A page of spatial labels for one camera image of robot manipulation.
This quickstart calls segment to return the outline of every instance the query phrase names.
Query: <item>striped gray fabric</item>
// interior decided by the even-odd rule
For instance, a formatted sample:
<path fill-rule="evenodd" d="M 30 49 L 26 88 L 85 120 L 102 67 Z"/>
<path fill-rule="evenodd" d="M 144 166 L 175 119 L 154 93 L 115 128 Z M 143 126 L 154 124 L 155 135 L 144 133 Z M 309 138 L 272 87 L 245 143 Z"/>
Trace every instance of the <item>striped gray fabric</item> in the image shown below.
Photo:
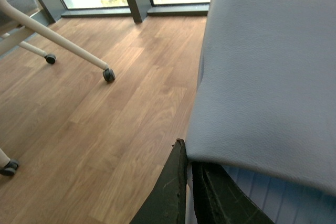
<path fill-rule="evenodd" d="M 335 224 L 336 198 L 248 170 L 224 167 L 240 189 L 276 224 Z"/>

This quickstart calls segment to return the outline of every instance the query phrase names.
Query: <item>black wheel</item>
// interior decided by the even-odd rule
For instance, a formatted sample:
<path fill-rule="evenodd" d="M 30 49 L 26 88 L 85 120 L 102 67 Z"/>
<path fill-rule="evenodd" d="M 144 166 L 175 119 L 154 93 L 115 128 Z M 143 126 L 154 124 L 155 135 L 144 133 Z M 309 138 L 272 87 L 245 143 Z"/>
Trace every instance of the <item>black wheel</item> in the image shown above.
<path fill-rule="evenodd" d="M 103 72 L 103 76 L 104 76 L 104 79 L 105 81 L 107 82 L 112 82 L 115 80 L 115 75 L 114 75 L 114 72 L 112 69 L 106 69 L 104 72 Z"/>
<path fill-rule="evenodd" d="M 56 62 L 56 56 L 53 54 L 47 54 L 44 58 L 49 64 L 54 64 Z"/>
<path fill-rule="evenodd" d="M 0 174 L 4 176 L 13 176 L 15 173 L 16 173 L 16 170 L 10 167 L 0 169 Z"/>
<path fill-rule="evenodd" d="M 10 160 L 10 163 L 6 166 L 6 167 L 10 167 L 10 168 L 13 168 L 13 169 L 17 169 L 18 167 L 20 166 L 20 163 L 18 160 L 16 159 L 11 159 Z"/>

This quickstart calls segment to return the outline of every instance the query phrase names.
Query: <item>white chair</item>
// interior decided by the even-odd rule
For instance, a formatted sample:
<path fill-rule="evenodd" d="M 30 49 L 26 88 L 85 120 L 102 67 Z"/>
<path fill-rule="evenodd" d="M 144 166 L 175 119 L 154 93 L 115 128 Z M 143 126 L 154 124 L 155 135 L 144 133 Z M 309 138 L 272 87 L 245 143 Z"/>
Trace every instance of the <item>white chair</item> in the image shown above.
<path fill-rule="evenodd" d="M 336 0 L 211 0 L 187 156 L 223 165 L 276 224 L 336 223 L 335 14 Z"/>
<path fill-rule="evenodd" d="M 0 55 L 19 45 L 44 57 L 48 63 L 54 64 L 56 60 L 54 55 L 47 54 L 23 41 L 33 33 L 38 33 L 101 68 L 105 81 L 110 82 L 115 80 L 115 75 L 106 62 L 30 18 L 37 11 L 38 6 L 35 0 L 0 0 L 0 36 L 3 38 L 0 41 Z M 19 26 L 22 27 L 15 33 L 11 35 L 8 33 Z"/>

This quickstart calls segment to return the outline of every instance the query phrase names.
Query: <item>seat cushion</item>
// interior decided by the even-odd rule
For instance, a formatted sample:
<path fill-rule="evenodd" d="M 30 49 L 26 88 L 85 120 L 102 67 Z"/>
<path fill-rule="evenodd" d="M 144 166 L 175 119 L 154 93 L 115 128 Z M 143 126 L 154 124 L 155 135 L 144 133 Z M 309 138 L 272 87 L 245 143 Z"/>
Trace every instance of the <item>seat cushion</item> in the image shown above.
<path fill-rule="evenodd" d="M 192 161 L 336 196 L 336 0 L 212 0 Z"/>
<path fill-rule="evenodd" d="M 10 5 L 25 14 L 31 14 L 32 11 L 38 8 L 36 0 L 7 0 Z M 0 11 L 0 28 L 7 23 L 11 22 L 12 19 Z"/>

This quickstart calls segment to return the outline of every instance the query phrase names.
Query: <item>floor plank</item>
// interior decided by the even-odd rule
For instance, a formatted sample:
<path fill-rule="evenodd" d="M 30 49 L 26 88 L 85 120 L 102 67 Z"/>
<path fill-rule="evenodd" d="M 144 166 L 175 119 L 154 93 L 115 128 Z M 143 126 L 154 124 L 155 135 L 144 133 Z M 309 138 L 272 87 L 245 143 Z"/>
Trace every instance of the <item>floor plank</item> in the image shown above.
<path fill-rule="evenodd" d="M 62 19 L 51 29 L 105 60 L 117 79 L 36 35 L 57 62 L 17 49 L 0 61 L 0 223 L 129 223 L 196 93 L 205 17 Z"/>

